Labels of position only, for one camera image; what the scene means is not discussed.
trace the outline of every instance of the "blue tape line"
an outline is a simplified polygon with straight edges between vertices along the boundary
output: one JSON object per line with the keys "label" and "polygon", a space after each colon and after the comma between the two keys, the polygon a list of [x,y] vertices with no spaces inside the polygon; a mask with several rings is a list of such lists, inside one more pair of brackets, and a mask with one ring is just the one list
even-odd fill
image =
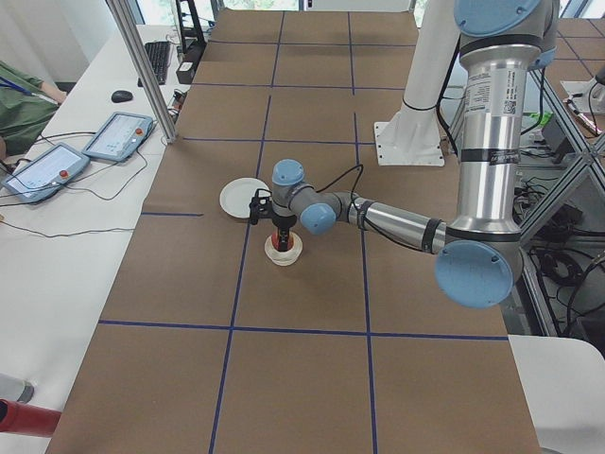
{"label": "blue tape line", "polygon": [[595,28],[596,31],[598,31],[598,33],[605,38],[605,33],[603,33],[600,28],[598,26],[595,25],[595,23],[593,22],[592,19],[588,19],[588,22],[590,22],[591,26],[593,26]]}
{"label": "blue tape line", "polygon": [[[353,127],[355,134],[355,163],[361,163],[359,155],[359,131],[357,128],[357,112],[353,112]],[[368,256],[366,254],[366,233],[360,231],[361,237],[361,267],[363,273],[363,297],[366,307],[366,343],[368,345],[368,379],[370,386],[370,413],[372,417],[372,449],[378,454],[378,430],[376,427],[376,399],[374,388],[374,365],[372,356],[372,319],[370,313],[370,285],[368,281]]]}
{"label": "blue tape line", "polygon": [[[285,16],[285,13],[282,12],[282,27],[284,26],[284,16]],[[267,134],[268,115],[269,115],[270,109],[271,109],[271,95],[268,96],[268,100],[267,100],[267,110],[265,112],[265,123],[263,125],[263,136],[261,139],[261,147],[258,151],[258,162],[256,164],[256,178],[258,178],[258,174],[259,174],[260,167],[261,167],[261,162],[263,160],[263,149],[265,147],[265,135]],[[248,250],[248,241],[250,239],[250,229],[251,229],[251,225],[248,224],[246,226],[246,236],[244,238],[244,249],[242,251],[242,258],[241,258],[241,261],[239,264],[239,273],[237,275],[237,287],[235,288],[235,296],[233,298],[233,311],[231,314],[231,322],[230,322],[230,326],[229,326],[229,328],[230,328],[229,336],[227,338],[227,347],[225,348],[225,358],[223,359],[223,371],[222,371],[222,374],[220,377],[220,385],[218,388],[218,398],[216,400],[215,421],[214,421],[213,427],[212,427],[212,436],[210,439],[210,446],[208,447],[209,454],[213,454],[213,452],[215,450],[216,431],[218,429],[218,421],[220,419],[220,408],[222,405],[223,393],[225,391],[225,381],[227,379],[229,357],[231,355],[231,344],[232,344],[232,340],[233,340],[235,317],[237,316],[237,306],[239,304],[239,292],[242,287],[244,266],[246,264],[246,251]]]}
{"label": "blue tape line", "polygon": [[463,334],[372,333],[373,338],[439,339],[449,341],[508,341],[507,336],[470,336]]}
{"label": "blue tape line", "polygon": [[189,218],[201,218],[204,216],[203,213],[164,213],[154,211],[142,211],[141,216],[173,216],[173,217],[189,217]]}
{"label": "blue tape line", "polygon": [[258,162],[256,163],[256,173],[255,178],[258,178],[258,175],[261,171],[261,162],[263,161],[263,152],[265,150],[265,136],[267,135],[267,124],[268,124],[268,114],[271,110],[271,95],[268,96],[267,101],[267,110],[265,111],[265,124],[263,125],[263,137],[261,138],[261,147],[258,151]]}
{"label": "blue tape line", "polygon": [[349,57],[351,63],[351,89],[355,94],[355,75],[354,75],[354,64],[353,64],[353,38],[351,37],[351,12],[347,11],[347,23],[349,26]]}
{"label": "blue tape line", "polygon": [[[99,324],[112,324],[120,326],[142,326],[147,328],[177,328],[177,329],[200,329],[219,331],[241,331],[250,333],[281,333],[281,334],[313,334],[322,336],[351,336],[366,337],[367,331],[347,330],[324,330],[324,329],[299,329],[299,328],[265,328],[257,326],[227,326],[221,324],[193,324],[193,323],[157,323],[157,322],[130,322],[123,320],[101,319]],[[411,338],[411,339],[435,339],[451,341],[507,341],[507,336],[471,336],[456,334],[414,334],[414,333],[381,333],[371,332],[372,338]]]}
{"label": "blue tape line", "polygon": [[250,238],[250,227],[248,224],[246,226],[246,236],[244,238],[244,247],[242,250],[242,258],[239,262],[239,273],[237,274],[237,287],[235,288],[235,296],[233,297],[233,311],[231,314],[231,322],[229,326],[229,336],[227,338],[227,347],[225,348],[225,358],[223,359],[223,371],[220,376],[220,385],[218,387],[218,398],[216,400],[216,409],[215,409],[215,421],[212,427],[212,436],[210,439],[210,446],[208,447],[208,454],[213,454],[215,450],[215,442],[216,442],[216,430],[218,429],[218,420],[220,419],[220,407],[223,400],[223,393],[225,391],[225,380],[227,379],[227,369],[229,366],[229,356],[231,354],[231,343],[233,339],[233,326],[235,325],[235,316],[237,315],[237,306],[239,303],[239,292],[242,286],[242,278],[244,275],[244,265],[246,263],[246,251],[248,249],[248,240]]}
{"label": "blue tape line", "polygon": [[[209,43],[217,44],[251,44],[251,45],[323,45],[323,46],[345,46],[349,44],[344,43],[262,43],[260,41],[222,41],[222,40],[210,40]],[[368,46],[368,47],[415,47],[416,44],[389,44],[389,43],[352,43],[353,46]]]}
{"label": "blue tape line", "polygon": [[277,39],[277,50],[275,51],[275,63],[273,64],[273,76],[271,77],[271,87],[275,84],[275,74],[277,73],[277,61],[280,57],[280,47],[282,46],[282,33],[284,32],[285,11],[282,11],[282,23],[280,24],[280,36]]}
{"label": "blue tape line", "polygon": [[567,41],[567,38],[562,36],[562,39],[565,41],[565,43],[569,46],[569,48],[571,49],[571,51],[574,53],[574,55],[576,56],[576,58],[579,60],[580,63],[582,63],[582,66],[584,66],[584,69],[586,71],[588,71],[588,74],[593,74],[590,69],[588,68],[588,66],[586,66],[586,63],[584,63],[584,60],[581,59],[578,55],[578,52],[576,52],[576,50],[571,46],[571,44]]}
{"label": "blue tape line", "polygon": [[[329,140],[286,140],[286,139],[219,139],[208,137],[183,137],[182,140],[198,142],[267,142],[275,144],[320,144],[320,145],[355,145],[355,142],[329,141]],[[359,142],[359,145],[375,145],[375,142]]]}
{"label": "blue tape line", "polygon": [[322,336],[352,336],[362,337],[366,333],[362,331],[341,331],[324,329],[302,329],[302,328],[262,328],[257,326],[234,326],[233,331],[242,331],[245,333],[273,333],[273,334],[310,334]]}
{"label": "blue tape line", "polygon": [[[192,85],[210,86],[210,87],[245,87],[245,88],[301,88],[308,90],[351,90],[353,87],[332,86],[332,85],[281,85],[281,84],[262,84],[262,83],[222,83],[222,82],[193,82]],[[405,87],[357,87],[356,90],[394,90],[404,91]]]}
{"label": "blue tape line", "polygon": [[181,329],[217,329],[227,331],[229,326],[218,324],[191,324],[191,323],[155,323],[155,322],[128,322],[122,320],[104,320],[98,321],[98,324],[115,324],[120,326],[143,326],[147,328],[181,328]]}

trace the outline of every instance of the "red cylinder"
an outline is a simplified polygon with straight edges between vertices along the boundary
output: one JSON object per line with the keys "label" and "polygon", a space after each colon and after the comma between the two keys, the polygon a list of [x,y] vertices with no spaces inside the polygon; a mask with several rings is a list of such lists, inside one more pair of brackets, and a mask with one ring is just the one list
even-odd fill
{"label": "red cylinder", "polygon": [[52,437],[61,412],[0,399],[0,432]]}

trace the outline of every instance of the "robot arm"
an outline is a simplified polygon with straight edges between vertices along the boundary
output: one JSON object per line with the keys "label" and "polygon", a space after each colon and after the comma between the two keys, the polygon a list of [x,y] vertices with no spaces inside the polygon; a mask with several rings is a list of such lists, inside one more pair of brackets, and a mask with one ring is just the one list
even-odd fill
{"label": "robot arm", "polygon": [[558,0],[456,1],[468,83],[458,212],[451,223],[353,193],[319,194],[292,160],[281,161],[273,172],[274,223],[295,216],[318,235],[341,220],[381,233],[437,253],[438,284],[454,301],[473,307],[500,303],[523,268],[512,203],[527,71],[552,61],[558,13]]}

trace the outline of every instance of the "white table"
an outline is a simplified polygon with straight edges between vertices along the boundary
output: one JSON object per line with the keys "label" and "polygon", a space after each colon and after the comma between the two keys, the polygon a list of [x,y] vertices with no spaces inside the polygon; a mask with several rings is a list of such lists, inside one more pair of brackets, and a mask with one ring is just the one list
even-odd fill
{"label": "white table", "polygon": [[[168,26],[141,26],[144,43],[176,35]],[[179,85],[176,49],[168,81],[161,87],[166,102]],[[69,131],[96,131],[115,111],[137,114],[153,112],[126,46],[116,32],[101,49],[43,135]],[[110,101],[115,90],[129,90],[134,100]],[[64,142],[82,148],[89,137]],[[42,154],[50,146],[34,146],[27,157]],[[161,129],[140,148],[148,161],[143,170],[113,201],[102,201],[86,192],[62,189],[37,206],[0,207],[6,222],[48,235],[114,227],[133,228],[164,154]],[[113,166],[76,183],[103,196],[111,196],[144,165],[134,154],[124,164]],[[86,176],[106,163],[94,162]],[[0,195],[6,196],[6,189]],[[13,197],[0,204],[15,203]],[[31,381],[36,388],[32,405],[62,410],[78,368],[103,308],[113,279],[131,237],[130,232],[104,233],[47,239],[0,224],[0,371]],[[48,439],[0,433],[0,454],[43,453]]]}

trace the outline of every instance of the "aluminum frame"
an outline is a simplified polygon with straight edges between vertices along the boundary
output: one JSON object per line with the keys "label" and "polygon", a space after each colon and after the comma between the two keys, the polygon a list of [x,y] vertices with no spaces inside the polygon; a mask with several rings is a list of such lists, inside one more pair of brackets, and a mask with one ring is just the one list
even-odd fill
{"label": "aluminum frame", "polygon": [[155,113],[158,123],[164,132],[166,142],[171,144],[177,138],[177,130],[174,126],[172,118],[168,114],[164,97],[160,91],[160,85],[158,84],[157,79],[155,79],[155,74],[151,68],[151,63],[149,63],[147,52],[145,51],[145,47],[141,41],[141,36],[139,35],[134,22],[129,1],[107,0],[107,5],[112,12],[113,19],[115,20],[122,37],[124,38],[124,42],[126,43],[126,47],[130,53],[130,58],[132,59],[134,68],[141,79],[143,89],[145,90],[149,104],[151,104],[151,109]]}

